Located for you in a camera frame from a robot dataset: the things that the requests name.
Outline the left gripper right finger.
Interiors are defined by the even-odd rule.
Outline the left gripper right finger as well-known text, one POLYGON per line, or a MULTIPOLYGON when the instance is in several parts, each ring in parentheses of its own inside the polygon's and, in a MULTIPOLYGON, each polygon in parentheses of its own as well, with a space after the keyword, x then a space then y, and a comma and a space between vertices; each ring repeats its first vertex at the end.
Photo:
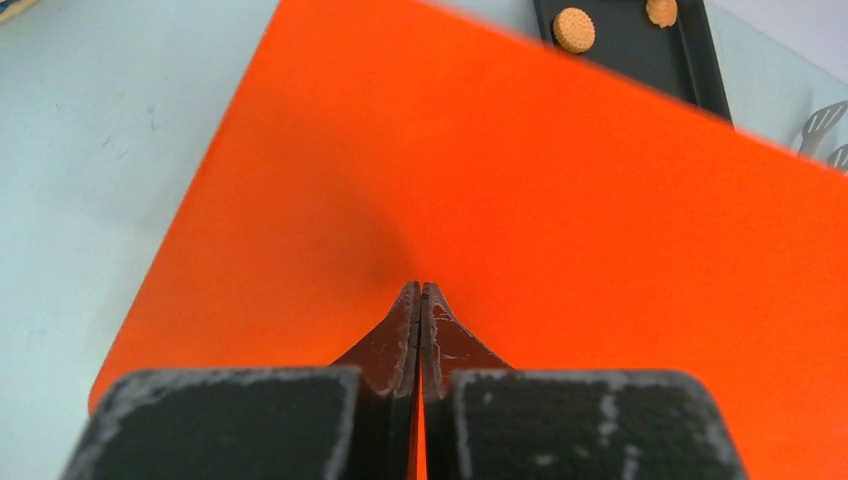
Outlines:
POLYGON ((520 370, 421 293, 432 479, 744 479, 713 397, 674 370, 520 370))

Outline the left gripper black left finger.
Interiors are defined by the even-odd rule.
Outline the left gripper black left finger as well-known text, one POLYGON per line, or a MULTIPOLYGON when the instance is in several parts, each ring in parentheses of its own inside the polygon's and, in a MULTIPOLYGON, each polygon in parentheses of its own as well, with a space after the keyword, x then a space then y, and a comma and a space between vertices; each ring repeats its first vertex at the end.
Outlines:
POLYGON ((100 400, 66 479, 412 479, 422 288, 322 367, 148 369, 100 400))

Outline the orange box lid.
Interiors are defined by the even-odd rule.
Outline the orange box lid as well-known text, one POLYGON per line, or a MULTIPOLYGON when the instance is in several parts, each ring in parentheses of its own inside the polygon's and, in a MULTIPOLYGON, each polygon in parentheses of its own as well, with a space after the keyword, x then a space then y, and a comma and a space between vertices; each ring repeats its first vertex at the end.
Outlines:
POLYGON ((847 180, 418 1, 283 1, 95 380, 327 364, 412 280, 518 368, 686 371, 847 475, 847 180))

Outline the round orange cookie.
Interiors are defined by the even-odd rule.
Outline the round orange cookie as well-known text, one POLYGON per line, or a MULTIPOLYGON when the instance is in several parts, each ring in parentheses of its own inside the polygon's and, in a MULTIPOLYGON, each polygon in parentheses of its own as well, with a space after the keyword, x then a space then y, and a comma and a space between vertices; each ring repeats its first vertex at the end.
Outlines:
POLYGON ((568 52, 587 52, 595 42, 594 23, 591 17, 579 8, 563 9, 555 16, 552 27, 555 40, 568 52))

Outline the black cookie tray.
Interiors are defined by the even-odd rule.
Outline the black cookie tray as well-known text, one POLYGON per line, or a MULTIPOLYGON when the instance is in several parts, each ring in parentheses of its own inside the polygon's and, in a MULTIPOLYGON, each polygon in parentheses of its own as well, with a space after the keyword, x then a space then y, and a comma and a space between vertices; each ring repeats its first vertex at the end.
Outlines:
POLYGON ((637 0, 535 0, 540 38, 557 45, 554 19, 575 7, 593 21, 595 42, 582 56, 638 83, 732 120, 705 4, 679 1, 674 25, 660 28, 637 0))

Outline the metal tongs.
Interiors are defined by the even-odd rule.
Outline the metal tongs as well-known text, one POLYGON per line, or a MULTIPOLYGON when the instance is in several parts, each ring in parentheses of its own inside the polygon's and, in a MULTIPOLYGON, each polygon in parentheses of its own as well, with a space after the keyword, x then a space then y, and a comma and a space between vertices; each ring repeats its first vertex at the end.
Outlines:
MULTIPOLYGON (((801 144, 797 154, 812 158, 824 138, 847 113, 847 101, 840 101, 813 112, 801 129, 801 144)), ((847 145, 837 147, 825 160, 825 165, 847 175, 847 145)))

